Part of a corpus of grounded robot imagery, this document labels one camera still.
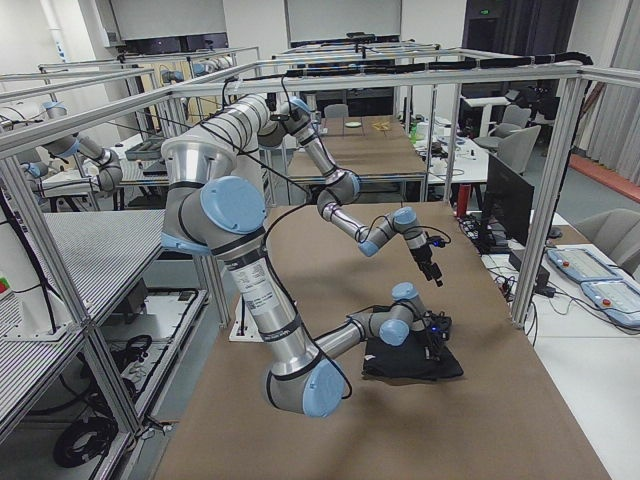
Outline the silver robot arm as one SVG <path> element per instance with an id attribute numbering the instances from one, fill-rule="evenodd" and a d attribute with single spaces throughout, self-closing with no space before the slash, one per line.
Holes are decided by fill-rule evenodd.
<path id="1" fill-rule="evenodd" d="M 336 357 L 371 337 L 398 347 L 426 319 L 419 293 L 405 282 L 394 287 L 394 301 L 385 311 L 351 316 L 313 339 L 273 271 L 264 240 L 263 196 L 232 173 L 236 153 L 195 135 L 167 140 L 161 152 L 172 165 L 161 243 L 167 250 L 211 255 L 227 266 L 274 356 L 263 392 L 275 408 L 329 416 L 348 386 Z"/>
<path id="2" fill-rule="evenodd" d="M 287 135 L 299 141 L 325 180 L 316 201 L 325 221 L 347 233 L 366 256 L 376 254 L 394 235 L 402 235 L 425 277 L 441 280 L 431 249 L 444 242 L 426 235 L 414 210 L 403 207 L 372 227 L 349 216 L 343 208 L 359 194 L 359 180 L 330 155 L 311 124 L 306 104 L 293 99 L 273 113 L 260 94 L 245 95 L 164 142 L 162 155 L 172 165 L 163 245 L 193 255 L 212 255 L 229 268 L 253 264 L 265 268 L 263 193 L 235 170 L 238 158 L 250 158 L 255 145 L 278 145 Z"/>

